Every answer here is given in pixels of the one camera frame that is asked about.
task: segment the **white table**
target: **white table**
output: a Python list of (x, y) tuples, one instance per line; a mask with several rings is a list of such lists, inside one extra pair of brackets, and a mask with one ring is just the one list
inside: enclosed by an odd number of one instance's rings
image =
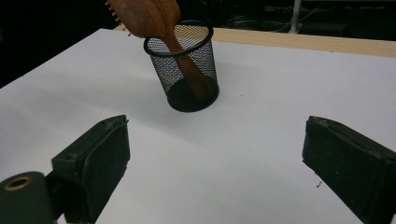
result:
[(46, 175), (93, 124), (125, 114), (132, 159), (97, 223), (360, 223), (302, 163), (305, 121), (334, 119), (396, 149), (396, 59), (213, 44), (220, 95), (195, 113), (167, 104), (143, 39), (119, 31), (5, 86), (0, 179)]

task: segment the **mesh cup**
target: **mesh cup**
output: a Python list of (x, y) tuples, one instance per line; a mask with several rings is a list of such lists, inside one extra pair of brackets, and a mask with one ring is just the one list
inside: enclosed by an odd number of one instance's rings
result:
[[(149, 54), (156, 73), (163, 85), (168, 104), (181, 112), (194, 112), (212, 105), (219, 95), (219, 85), (216, 75), (215, 60), (211, 38), (213, 28), (201, 21), (183, 21), (175, 28), (175, 36), (183, 48), (178, 52), (170, 52), (168, 47), (158, 38), (147, 38), (144, 49)], [(195, 69), (184, 66), (183, 61), (191, 58), (196, 65)], [(185, 78), (187, 72), (194, 71), (205, 80), (206, 86), (210, 85), (211, 91), (207, 97), (197, 97), (196, 87)]]

